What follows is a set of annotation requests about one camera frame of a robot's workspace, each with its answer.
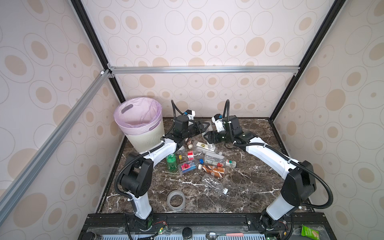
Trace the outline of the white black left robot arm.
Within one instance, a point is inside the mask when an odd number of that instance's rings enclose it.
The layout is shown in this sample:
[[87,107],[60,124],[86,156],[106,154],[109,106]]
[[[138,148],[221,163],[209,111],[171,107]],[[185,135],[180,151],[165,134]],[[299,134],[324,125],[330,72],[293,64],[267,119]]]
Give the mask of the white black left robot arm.
[[190,119],[192,111],[182,112],[171,101],[173,124],[161,137],[161,142],[141,154],[134,154],[118,173],[115,192],[126,197],[134,210],[133,221],[141,230],[149,230],[153,222],[153,209],[149,203],[148,190],[152,183],[154,167],[167,156],[178,151],[185,139],[203,134],[209,128],[209,122]]

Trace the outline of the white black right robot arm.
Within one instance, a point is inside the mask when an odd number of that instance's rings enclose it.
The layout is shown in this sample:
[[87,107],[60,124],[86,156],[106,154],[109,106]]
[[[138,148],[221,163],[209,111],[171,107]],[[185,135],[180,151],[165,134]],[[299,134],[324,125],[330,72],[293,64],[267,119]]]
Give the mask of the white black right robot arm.
[[[231,143],[277,172],[284,183],[280,195],[266,207],[260,217],[260,225],[266,231],[274,229],[283,216],[288,216],[300,206],[314,209],[326,209],[334,202],[334,195],[329,185],[314,172],[308,161],[299,162],[274,149],[260,137],[250,131],[243,131],[239,119],[230,114],[230,101],[227,100],[222,114],[214,116],[216,130],[205,134],[210,144]],[[328,200],[322,205],[306,203],[320,183],[328,194]]]

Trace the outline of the frosted bottle kiwi label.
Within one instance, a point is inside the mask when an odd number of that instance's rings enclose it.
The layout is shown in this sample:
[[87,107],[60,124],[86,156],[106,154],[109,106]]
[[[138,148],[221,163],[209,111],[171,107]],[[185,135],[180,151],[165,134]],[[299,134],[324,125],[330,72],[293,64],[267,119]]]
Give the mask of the frosted bottle kiwi label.
[[217,152],[217,148],[214,144],[208,144],[208,143],[202,143],[199,141],[194,141],[193,147],[194,147],[194,149],[202,151],[204,153],[205,152],[212,152],[212,153]]

